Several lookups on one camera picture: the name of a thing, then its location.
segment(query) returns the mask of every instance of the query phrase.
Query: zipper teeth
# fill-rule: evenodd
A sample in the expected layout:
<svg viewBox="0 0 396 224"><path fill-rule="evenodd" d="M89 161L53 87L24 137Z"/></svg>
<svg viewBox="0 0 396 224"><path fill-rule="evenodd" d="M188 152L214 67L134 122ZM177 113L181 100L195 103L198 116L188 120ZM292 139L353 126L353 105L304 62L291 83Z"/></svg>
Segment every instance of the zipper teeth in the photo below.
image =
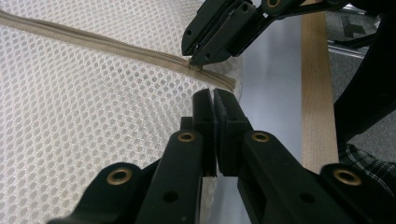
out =
<svg viewBox="0 0 396 224"><path fill-rule="evenodd" d="M78 29L71 28L71 27L65 27L60 24L53 23L50 21L40 21L40 20L36 20L36 19L27 19L27 18L15 16L15 15L9 14L3 10L0 10L0 15L3 17L6 17L9 20L13 20L16 22L29 24L29 25L33 24L34 26L36 26L38 28L50 30L52 32L55 32L55 33L58 33L61 35L73 36L74 38L79 38L79 39L83 38L85 40L88 40L91 42L96 42L96 43L99 42L100 44L109 45L111 47L115 47L118 49L124 49L124 50L131 51L133 53L143 54L143 55L147 55L149 57L165 60L165 61L168 61L169 63L176 63L176 64L185 66L190 69L193 69L193 67L194 67L195 69L193 69L193 70L201 73L202 75L204 75L206 77L216 80L217 82L222 83L223 85L225 85L233 90L233 83L229 80L221 78L220 74L217 74L212 71L203 70L202 68L199 68L199 67L192 66L189 64L189 62L187 60L182 59L182 58L177 57L172 54L159 52L159 51L155 51L155 50L151 50L151 49L142 49L142 48L139 48L136 46L122 43L122 42L112 39L112 38L108 38L108 37L96 35L96 34L91 34L88 32L86 33L84 31L80 31Z"/></svg>

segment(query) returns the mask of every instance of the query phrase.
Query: white mesh fabric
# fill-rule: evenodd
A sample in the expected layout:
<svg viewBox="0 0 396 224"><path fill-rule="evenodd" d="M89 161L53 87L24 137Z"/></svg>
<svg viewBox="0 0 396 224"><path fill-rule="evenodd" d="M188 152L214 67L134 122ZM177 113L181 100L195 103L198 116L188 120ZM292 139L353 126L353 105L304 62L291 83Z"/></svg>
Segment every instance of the white mesh fabric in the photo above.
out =
<svg viewBox="0 0 396 224"><path fill-rule="evenodd" d="M5 0L0 8L181 56L201 3L184 0ZM0 26L0 222L66 216L109 164L163 154L191 97L214 86L148 63ZM236 79L242 63L208 66ZM202 220L214 182L206 181Z"/></svg>
<svg viewBox="0 0 396 224"><path fill-rule="evenodd" d="M100 170L161 157L202 81L0 26L0 222L67 215Z"/></svg>
<svg viewBox="0 0 396 224"><path fill-rule="evenodd" d="M53 21L144 49L183 57L181 38L201 4L193 0L3 0L0 8L17 16ZM207 69L235 78L235 95L240 95L241 59L231 58Z"/></svg>

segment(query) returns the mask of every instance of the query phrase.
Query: zipper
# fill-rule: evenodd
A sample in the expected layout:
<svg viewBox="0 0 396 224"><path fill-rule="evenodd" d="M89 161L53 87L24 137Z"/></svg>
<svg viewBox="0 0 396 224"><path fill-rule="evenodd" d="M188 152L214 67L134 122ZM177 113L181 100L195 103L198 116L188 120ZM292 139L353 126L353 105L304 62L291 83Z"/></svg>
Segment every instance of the zipper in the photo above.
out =
<svg viewBox="0 0 396 224"><path fill-rule="evenodd" d="M0 10L0 23L36 35L43 35L82 47L99 49L145 63L159 65L230 91L235 88L235 80L233 78L205 70L202 67L190 65L189 61L172 54L139 48L103 35L82 31L51 21L15 16L3 10Z"/></svg>

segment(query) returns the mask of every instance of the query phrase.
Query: gray floor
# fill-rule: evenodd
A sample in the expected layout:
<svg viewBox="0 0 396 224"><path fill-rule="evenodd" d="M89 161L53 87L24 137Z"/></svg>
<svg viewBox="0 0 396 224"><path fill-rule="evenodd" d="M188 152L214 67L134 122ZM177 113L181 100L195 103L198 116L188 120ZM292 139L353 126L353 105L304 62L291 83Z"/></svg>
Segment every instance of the gray floor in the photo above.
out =
<svg viewBox="0 0 396 224"><path fill-rule="evenodd" d="M326 22L328 29L328 38L330 40L348 40L345 36L341 17L348 17L351 24L361 26L365 33L372 34L375 32L374 23L377 18L353 15L343 12L327 12ZM353 78L362 59L345 56L337 53L330 53L333 99L336 101L346 88L350 79ZM350 143L356 147L371 153L382 161L396 161L396 113L388 115L379 121L367 132L356 136Z"/></svg>

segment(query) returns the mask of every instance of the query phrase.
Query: screw hole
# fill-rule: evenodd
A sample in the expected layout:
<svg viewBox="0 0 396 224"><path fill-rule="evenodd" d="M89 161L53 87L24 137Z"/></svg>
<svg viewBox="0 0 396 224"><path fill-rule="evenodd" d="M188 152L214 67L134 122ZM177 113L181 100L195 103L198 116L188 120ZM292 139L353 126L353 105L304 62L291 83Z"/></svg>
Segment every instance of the screw hole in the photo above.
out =
<svg viewBox="0 0 396 224"><path fill-rule="evenodd" d="M270 137L265 133L254 133L252 137L257 142L268 142L270 140Z"/></svg>
<svg viewBox="0 0 396 224"><path fill-rule="evenodd" d="M247 12L248 11L248 5L244 4L242 5L242 11Z"/></svg>
<svg viewBox="0 0 396 224"><path fill-rule="evenodd" d="M181 133L178 136L178 140L181 142L190 142L194 140L194 135L192 133Z"/></svg>
<svg viewBox="0 0 396 224"><path fill-rule="evenodd" d="M314 203L315 202L315 197L310 194L310 193L301 193L300 194L300 199L303 200L305 203Z"/></svg>
<svg viewBox="0 0 396 224"><path fill-rule="evenodd" d="M277 7L280 4L280 0L267 0L268 7Z"/></svg>
<svg viewBox="0 0 396 224"><path fill-rule="evenodd" d="M121 185L132 177L132 171L128 168L118 168L107 176L107 183L110 185Z"/></svg>
<svg viewBox="0 0 396 224"><path fill-rule="evenodd" d="M358 186L361 185L361 178L353 172L344 169L337 169L332 172L338 181L350 185L350 186Z"/></svg>
<svg viewBox="0 0 396 224"><path fill-rule="evenodd" d="M174 191L168 191L163 195L163 200L166 201L167 203L173 203L177 201L178 199L178 194Z"/></svg>
<svg viewBox="0 0 396 224"><path fill-rule="evenodd" d="M125 172L123 172L123 171L120 171L120 172L117 172L117 173L115 173L114 175L113 175L113 178L115 179L115 180L122 180L123 178L125 178L125 176L126 176L126 173Z"/></svg>

